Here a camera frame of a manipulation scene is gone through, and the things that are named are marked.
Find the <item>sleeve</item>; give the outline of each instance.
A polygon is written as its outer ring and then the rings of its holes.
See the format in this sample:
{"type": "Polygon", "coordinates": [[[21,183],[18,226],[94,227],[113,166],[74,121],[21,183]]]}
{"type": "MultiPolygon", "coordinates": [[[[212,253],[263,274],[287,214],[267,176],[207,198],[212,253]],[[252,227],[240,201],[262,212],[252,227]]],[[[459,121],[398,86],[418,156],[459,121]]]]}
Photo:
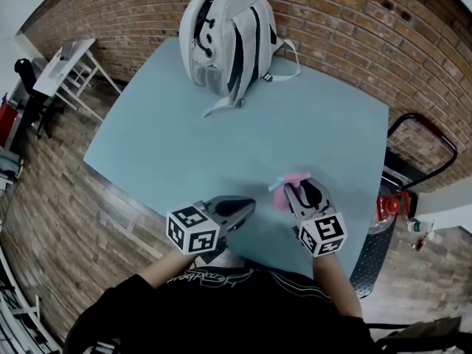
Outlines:
{"type": "Polygon", "coordinates": [[[363,319],[342,316],[339,318],[339,328],[343,342],[352,353],[377,353],[378,349],[370,335],[369,328],[363,319]]]}
{"type": "Polygon", "coordinates": [[[154,289],[139,275],[109,288],[77,319],[66,337],[64,354],[83,354],[97,341],[121,338],[134,322],[142,319],[154,289]]]}

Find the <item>light blue tabletop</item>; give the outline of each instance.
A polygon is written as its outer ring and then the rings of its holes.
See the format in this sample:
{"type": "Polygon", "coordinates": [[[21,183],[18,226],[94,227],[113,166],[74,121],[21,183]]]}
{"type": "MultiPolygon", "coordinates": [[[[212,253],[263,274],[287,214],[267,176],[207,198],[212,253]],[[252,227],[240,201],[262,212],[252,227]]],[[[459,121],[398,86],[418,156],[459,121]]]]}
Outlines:
{"type": "MultiPolygon", "coordinates": [[[[275,58],[271,71],[294,64],[275,58]]],[[[277,176],[310,172],[329,189],[347,225],[338,252],[351,274],[375,211],[388,109],[336,78],[303,67],[285,82],[258,80],[242,109],[201,113],[218,97],[185,74],[177,38],[167,39],[136,73],[84,158],[132,198],[165,215],[216,195],[244,195],[255,214],[229,236],[232,251],[311,277],[311,257],[289,212],[273,208],[277,176]]]]}

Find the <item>black t-shirt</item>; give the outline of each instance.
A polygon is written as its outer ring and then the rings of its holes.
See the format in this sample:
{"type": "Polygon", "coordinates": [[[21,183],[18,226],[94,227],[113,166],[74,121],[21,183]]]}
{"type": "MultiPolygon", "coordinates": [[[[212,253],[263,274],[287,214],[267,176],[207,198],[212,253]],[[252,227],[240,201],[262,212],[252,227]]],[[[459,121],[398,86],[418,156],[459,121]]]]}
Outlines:
{"type": "Polygon", "coordinates": [[[134,275],[105,291],[79,317],[64,354],[82,354],[110,340],[120,342],[122,354],[373,351],[364,321],[340,316],[313,280],[254,268],[194,268],[156,290],[134,275]]]}

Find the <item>wooden floor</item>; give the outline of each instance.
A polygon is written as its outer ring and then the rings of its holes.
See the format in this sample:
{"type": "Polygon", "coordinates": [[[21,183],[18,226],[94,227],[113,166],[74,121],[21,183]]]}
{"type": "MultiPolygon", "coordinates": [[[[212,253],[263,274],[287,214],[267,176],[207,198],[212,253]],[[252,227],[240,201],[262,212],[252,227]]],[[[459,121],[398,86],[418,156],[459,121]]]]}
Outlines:
{"type": "MultiPolygon", "coordinates": [[[[102,115],[116,98],[103,84],[84,95],[102,115]]],[[[133,229],[157,257],[170,248],[161,215],[82,161],[97,129],[94,118],[66,108],[52,139],[29,134],[21,180],[0,200],[1,246],[29,301],[41,297],[42,319],[59,341],[107,287],[156,259],[122,232],[133,229]]],[[[463,330],[472,331],[472,237],[442,230],[421,253],[413,242],[399,224],[378,283],[362,300],[365,320],[409,323],[462,314],[463,330]]]]}

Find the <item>desk leg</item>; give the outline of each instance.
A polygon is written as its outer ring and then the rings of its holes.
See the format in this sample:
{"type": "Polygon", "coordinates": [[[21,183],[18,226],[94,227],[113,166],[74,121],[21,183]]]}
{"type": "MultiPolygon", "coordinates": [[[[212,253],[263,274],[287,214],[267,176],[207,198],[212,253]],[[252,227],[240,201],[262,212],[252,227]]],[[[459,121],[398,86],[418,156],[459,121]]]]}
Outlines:
{"type": "Polygon", "coordinates": [[[115,82],[111,79],[111,77],[108,76],[108,74],[105,72],[103,67],[97,62],[97,59],[94,58],[90,50],[87,50],[86,52],[87,56],[90,58],[92,62],[94,62],[94,65],[97,66],[97,68],[102,72],[103,76],[106,77],[106,80],[110,82],[110,84],[117,90],[118,93],[121,94],[121,89],[118,88],[118,86],[115,84],[115,82]]]}
{"type": "Polygon", "coordinates": [[[77,107],[73,106],[72,103],[70,103],[62,94],[60,94],[58,91],[56,91],[56,96],[58,96],[62,101],[64,101],[67,105],[69,105],[71,108],[77,111],[77,107]]]}
{"type": "Polygon", "coordinates": [[[89,108],[87,106],[87,104],[85,102],[83,102],[79,97],[77,97],[73,91],[71,91],[66,84],[62,83],[60,85],[60,87],[62,89],[64,89],[64,91],[66,91],[74,100],[76,100],[79,104],[81,104],[86,110],[90,111],[90,113],[92,113],[94,115],[94,117],[98,118],[101,122],[103,122],[103,118],[98,115],[97,113],[95,113],[95,111],[93,111],[91,108],[89,108]]]}

